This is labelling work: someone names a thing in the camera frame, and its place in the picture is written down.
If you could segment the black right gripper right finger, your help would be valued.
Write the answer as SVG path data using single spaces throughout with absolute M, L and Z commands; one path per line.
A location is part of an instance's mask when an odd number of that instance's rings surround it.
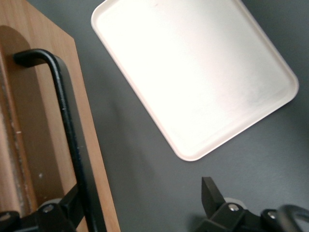
M 211 177 L 201 179 L 201 201 L 206 218 L 196 232 L 276 232 L 276 210 L 257 216 L 241 204 L 224 199 Z

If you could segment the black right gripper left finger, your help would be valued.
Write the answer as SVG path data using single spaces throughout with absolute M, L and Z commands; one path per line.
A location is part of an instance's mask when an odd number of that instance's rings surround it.
M 21 217 L 17 211 L 0 213 L 2 232 L 75 232 L 84 217 L 78 187 L 59 201 L 49 201 L 35 212 Z

